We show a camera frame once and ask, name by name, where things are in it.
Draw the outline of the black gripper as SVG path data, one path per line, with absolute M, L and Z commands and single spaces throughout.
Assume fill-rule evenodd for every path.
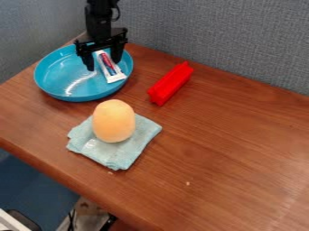
M 111 59 L 120 62 L 124 45 L 128 42 L 126 27 L 111 27 L 111 15 L 95 15 L 90 12 L 86 15 L 86 38 L 75 41 L 76 53 L 82 58 L 88 71 L 94 71 L 92 53 L 104 48 L 110 49 Z

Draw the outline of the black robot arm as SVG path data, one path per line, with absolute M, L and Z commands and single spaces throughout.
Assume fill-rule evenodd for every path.
M 88 71 L 94 71 L 95 51 L 110 49 L 110 57 L 120 62 L 126 43 L 128 42 L 124 27 L 114 28 L 111 23 L 119 19 L 119 0 L 87 0 L 84 6 L 86 34 L 75 40 L 76 54 Z

